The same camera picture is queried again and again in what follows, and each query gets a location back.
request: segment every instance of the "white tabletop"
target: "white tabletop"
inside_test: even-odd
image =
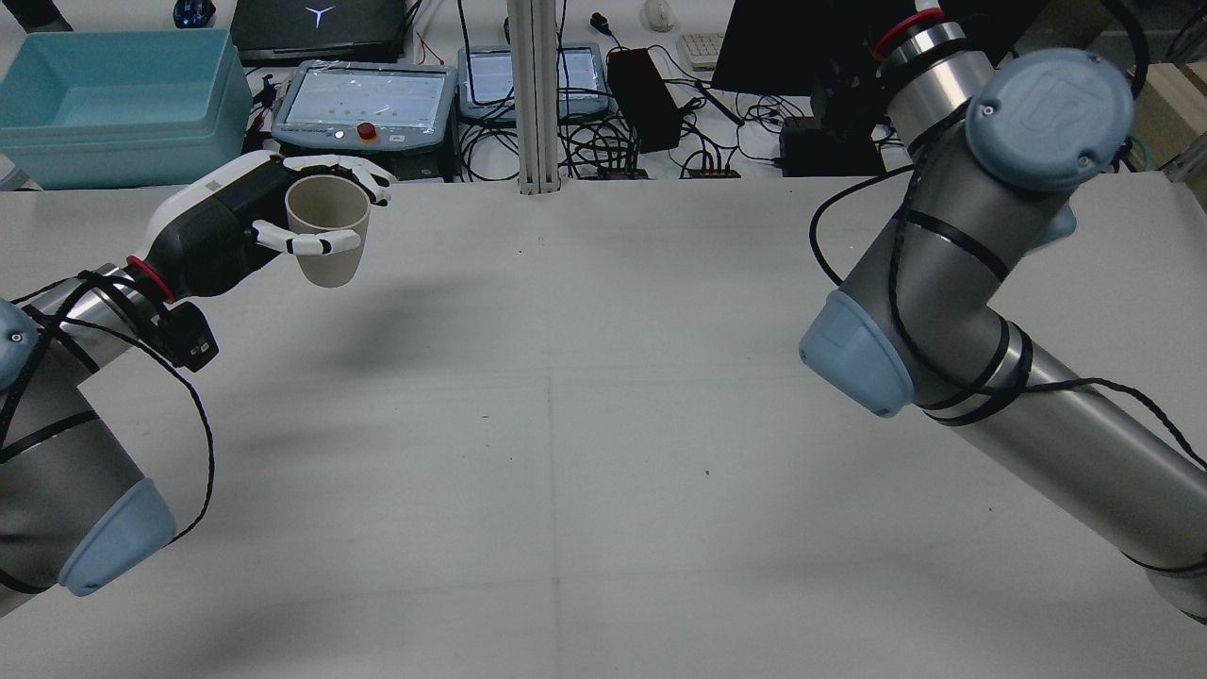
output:
[[[345,287],[282,258],[199,300],[209,519],[0,621],[0,675],[1200,677],[1202,627],[1107,543],[800,365],[805,224],[847,183],[396,186]],[[834,209],[840,270],[903,187]],[[0,293],[119,261],[169,192],[0,194]],[[1207,445],[1207,218],[1158,174],[1074,209],[999,310]],[[183,391],[128,355],[84,392],[191,519]]]

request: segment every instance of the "red ring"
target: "red ring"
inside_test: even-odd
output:
[[[147,277],[151,279],[151,282],[154,282],[156,287],[158,287],[159,291],[163,292],[164,297],[167,297],[167,300],[168,300],[169,304],[171,304],[171,303],[174,303],[176,300],[176,295],[173,294],[171,287],[168,287],[168,283],[164,282],[163,279],[159,277],[159,274],[156,273],[154,270],[152,270],[151,267],[148,267],[146,262],[144,262],[142,259],[135,257],[134,254],[130,254],[130,256],[126,257],[126,263],[132,264],[132,265],[136,267],[139,270],[141,270],[142,273],[147,274]]]
[[[922,10],[921,12],[914,14],[912,17],[888,29],[888,33],[886,33],[885,36],[881,37],[879,41],[876,41],[876,46],[871,48],[871,55],[875,57],[877,62],[884,62],[885,54],[882,52],[885,47],[887,47],[891,42],[893,42],[902,33],[905,33],[905,30],[908,30],[910,27],[922,23],[927,19],[935,19],[935,22],[941,23],[946,18],[947,16],[943,13],[943,10],[940,7],[931,7],[929,10]]]

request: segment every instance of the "light blue joint cap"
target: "light blue joint cap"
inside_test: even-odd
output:
[[[92,527],[59,572],[59,585],[83,597],[163,549],[176,534],[176,520],[154,484],[144,479],[126,492]]]
[[[1010,62],[973,96],[964,135],[997,178],[1071,191],[1098,175],[1136,115],[1119,69],[1081,49],[1040,49]]]
[[[888,336],[868,311],[835,289],[800,339],[800,361],[880,417],[914,402],[914,381]]]
[[[0,393],[17,381],[37,344],[37,326],[25,311],[0,299]]]
[[[1073,235],[1077,230],[1077,215],[1073,213],[1073,207],[1065,203],[1053,221],[1044,228],[1044,232],[1039,234],[1039,240],[1031,246],[1031,251],[1036,251],[1044,245],[1050,245],[1062,238],[1068,238]]]

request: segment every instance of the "beige cup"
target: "beige cup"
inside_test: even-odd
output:
[[[322,233],[350,228],[361,244],[346,252],[298,257],[302,273],[323,287],[339,287],[356,274],[369,229],[369,197],[356,182],[326,174],[298,180],[285,192],[290,230]]]

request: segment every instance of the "laptop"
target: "laptop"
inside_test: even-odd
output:
[[[403,53],[408,0],[239,0],[231,39],[244,65],[305,59],[393,62]]]

